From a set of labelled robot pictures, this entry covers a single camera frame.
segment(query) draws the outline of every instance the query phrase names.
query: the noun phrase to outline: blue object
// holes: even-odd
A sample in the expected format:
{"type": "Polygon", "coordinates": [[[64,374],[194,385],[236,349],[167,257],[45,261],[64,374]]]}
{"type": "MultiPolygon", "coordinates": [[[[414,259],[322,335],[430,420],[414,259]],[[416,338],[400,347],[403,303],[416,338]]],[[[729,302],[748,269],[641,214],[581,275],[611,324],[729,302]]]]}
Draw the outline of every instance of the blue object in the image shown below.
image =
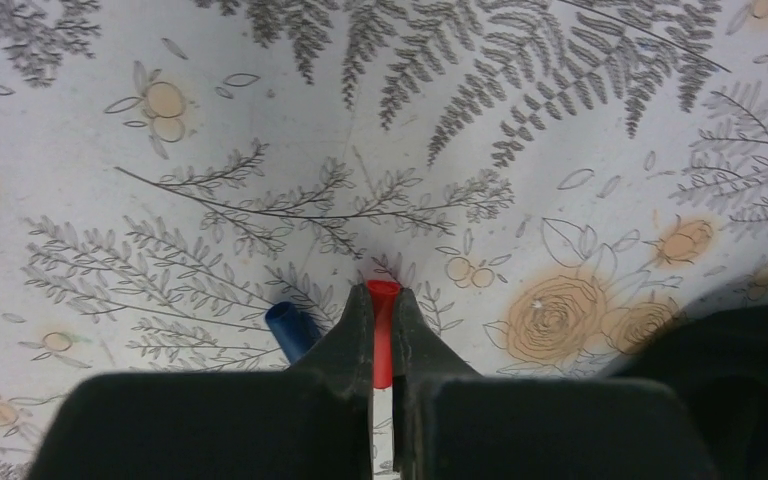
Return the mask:
{"type": "Polygon", "coordinates": [[[290,364],[304,356],[319,338],[319,329],[307,314],[290,302],[276,303],[266,311],[266,325],[290,364]]]}

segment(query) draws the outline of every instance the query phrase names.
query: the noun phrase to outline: black object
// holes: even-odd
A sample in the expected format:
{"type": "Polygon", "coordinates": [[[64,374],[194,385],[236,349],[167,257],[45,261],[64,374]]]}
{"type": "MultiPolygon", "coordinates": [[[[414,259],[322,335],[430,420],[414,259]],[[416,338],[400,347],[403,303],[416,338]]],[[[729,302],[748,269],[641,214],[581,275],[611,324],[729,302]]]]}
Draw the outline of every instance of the black object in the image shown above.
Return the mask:
{"type": "MultiPolygon", "coordinates": [[[[369,479],[373,321],[358,285],[340,322],[285,372],[90,379],[61,407],[29,478],[369,479]]],[[[716,478],[661,384],[481,377],[407,289],[392,344],[404,479],[716,478]]]]}
{"type": "Polygon", "coordinates": [[[671,387],[728,480],[768,480],[768,306],[721,312],[653,342],[616,374],[671,387]]]}

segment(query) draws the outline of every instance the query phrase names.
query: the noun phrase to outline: patterned surface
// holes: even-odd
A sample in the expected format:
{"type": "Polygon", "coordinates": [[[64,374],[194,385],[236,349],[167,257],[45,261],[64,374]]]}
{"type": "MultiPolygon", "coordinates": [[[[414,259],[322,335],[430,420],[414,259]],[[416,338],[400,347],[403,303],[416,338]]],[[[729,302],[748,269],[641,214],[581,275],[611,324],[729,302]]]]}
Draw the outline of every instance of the patterned surface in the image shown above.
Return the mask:
{"type": "Polygon", "coordinates": [[[768,0],[172,3],[0,0],[0,479],[81,379],[284,368],[263,312],[362,279],[493,375],[768,303],[768,0]]]}

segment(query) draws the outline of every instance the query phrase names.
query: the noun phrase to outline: orange rose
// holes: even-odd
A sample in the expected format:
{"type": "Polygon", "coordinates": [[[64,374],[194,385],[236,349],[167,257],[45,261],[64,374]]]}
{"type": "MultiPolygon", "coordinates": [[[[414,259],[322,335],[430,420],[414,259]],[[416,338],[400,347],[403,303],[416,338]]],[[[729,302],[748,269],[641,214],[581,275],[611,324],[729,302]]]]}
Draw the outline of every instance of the orange rose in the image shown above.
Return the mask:
{"type": "Polygon", "coordinates": [[[705,220],[696,220],[684,225],[679,222],[667,238],[654,242],[657,250],[656,260],[658,264],[693,263],[693,260],[708,248],[713,237],[714,229],[705,220]]]}
{"type": "Polygon", "coordinates": [[[566,369],[599,331],[605,303],[605,292],[595,283],[563,275],[540,283],[508,312],[508,353],[566,369]]]}
{"type": "Polygon", "coordinates": [[[608,312],[602,318],[602,332],[617,350],[634,354],[656,335],[675,326],[678,316],[678,305],[673,299],[667,305],[643,302],[608,312]]]}

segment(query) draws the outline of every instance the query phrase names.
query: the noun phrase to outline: red marker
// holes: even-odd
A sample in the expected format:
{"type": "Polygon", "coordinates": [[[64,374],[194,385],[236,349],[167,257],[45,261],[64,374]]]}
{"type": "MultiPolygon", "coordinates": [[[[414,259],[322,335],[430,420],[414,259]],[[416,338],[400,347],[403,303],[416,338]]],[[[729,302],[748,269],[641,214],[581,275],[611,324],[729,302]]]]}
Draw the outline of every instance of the red marker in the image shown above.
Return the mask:
{"type": "Polygon", "coordinates": [[[393,304],[402,286],[395,282],[366,282],[375,311],[375,347],[373,349],[372,385],[384,389],[393,385],[393,352],[390,330],[393,327],[393,304]]]}

